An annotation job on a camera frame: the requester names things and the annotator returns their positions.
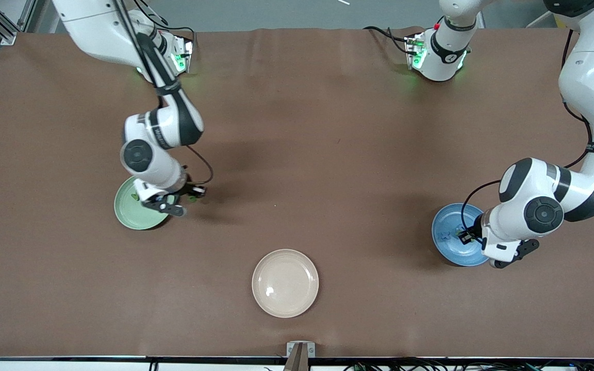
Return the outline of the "beige plate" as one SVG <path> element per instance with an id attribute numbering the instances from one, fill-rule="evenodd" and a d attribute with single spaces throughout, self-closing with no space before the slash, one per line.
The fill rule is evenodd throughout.
<path id="1" fill-rule="evenodd" d="M 256 303 L 266 314 L 293 318 L 314 304 L 320 276 L 309 256 L 294 249 L 279 249 L 257 263 L 251 287 Z"/>

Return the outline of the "green plate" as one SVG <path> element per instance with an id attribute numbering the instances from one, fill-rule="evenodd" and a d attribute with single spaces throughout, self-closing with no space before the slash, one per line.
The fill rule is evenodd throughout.
<path id="1" fill-rule="evenodd" d="M 132 230 L 149 230 L 160 226 L 169 218 L 169 214 L 148 209 L 139 200 L 132 199 L 130 195 L 135 193 L 134 181 L 134 177 L 124 181 L 114 197 L 113 208 L 118 221 Z"/>

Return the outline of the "blue plate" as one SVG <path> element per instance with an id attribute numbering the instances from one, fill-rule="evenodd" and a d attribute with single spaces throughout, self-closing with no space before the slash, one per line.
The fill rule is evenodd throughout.
<path id="1" fill-rule="evenodd" d="M 441 255 L 451 263 L 462 267 L 476 267 L 488 261 L 478 242 L 462 244 L 456 237 L 456 230 L 460 226 L 460 216 L 465 215 L 466 223 L 471 223 L 482 211 L 473 205 L 448 204 L 435 214 L 432 221 L 432 240 Z M 444 243 L 439 239 L 442 232 L 450 232 L 455 239 Z"/>

